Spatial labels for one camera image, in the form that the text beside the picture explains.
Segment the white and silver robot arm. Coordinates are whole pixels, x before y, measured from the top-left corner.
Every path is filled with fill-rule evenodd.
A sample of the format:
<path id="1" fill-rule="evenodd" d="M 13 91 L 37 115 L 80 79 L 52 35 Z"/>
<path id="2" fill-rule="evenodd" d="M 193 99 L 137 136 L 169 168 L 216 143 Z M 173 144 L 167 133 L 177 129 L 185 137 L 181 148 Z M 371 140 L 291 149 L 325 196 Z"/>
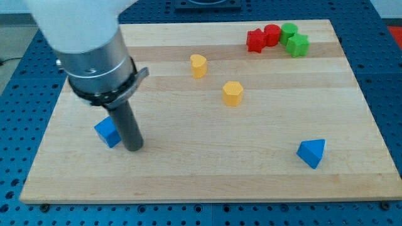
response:
<path id="1" fill-rule="evenodd" d="M 137 71 L 118 17 L 136 0 L 26 0 L 43 36 L 90 105 L 114 110 L 128 104 L 147 71 Z"/>

